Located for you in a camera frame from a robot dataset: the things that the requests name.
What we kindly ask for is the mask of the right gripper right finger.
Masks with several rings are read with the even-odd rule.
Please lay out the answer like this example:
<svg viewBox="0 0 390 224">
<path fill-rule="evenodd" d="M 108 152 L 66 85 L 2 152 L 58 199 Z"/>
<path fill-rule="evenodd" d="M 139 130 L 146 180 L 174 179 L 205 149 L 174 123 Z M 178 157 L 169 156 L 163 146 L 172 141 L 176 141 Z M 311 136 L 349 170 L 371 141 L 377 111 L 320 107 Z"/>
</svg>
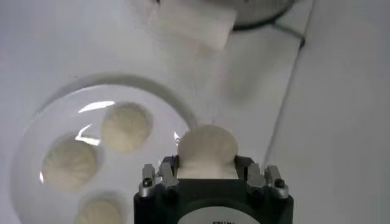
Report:
<svg viewBox="0 0 390 224">
<path fill-rule="evenodd" d="M 277 166 L 267 166 L 261 173 L 260 165 L 249 157 L 235 156 L 234 162 L 237 176 L 246 182 L 249 194 L 269 194 L 277 200 L 289 197 L 289 187 Z"/>
</svg>

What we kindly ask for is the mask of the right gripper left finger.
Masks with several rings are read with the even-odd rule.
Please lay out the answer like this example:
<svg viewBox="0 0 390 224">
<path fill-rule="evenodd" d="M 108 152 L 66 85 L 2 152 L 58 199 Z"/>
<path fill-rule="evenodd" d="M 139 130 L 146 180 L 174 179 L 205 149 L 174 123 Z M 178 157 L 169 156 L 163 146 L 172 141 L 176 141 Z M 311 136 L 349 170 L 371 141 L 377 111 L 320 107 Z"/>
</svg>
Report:
<svg viewBox="0 0 390 224">
<path fill-rule="evenodd" d="M 157 186 L 161 186 L 164 194 L 174 197 L 179 185 L 178 168 L 178 156 L 165 157 L 157 172 L 152 164 L 145 164 L 142 169 L 142 181 L 138 186 L 138 195 L 141 198 L 151 198 L 156 194 Z"/>
</svg>

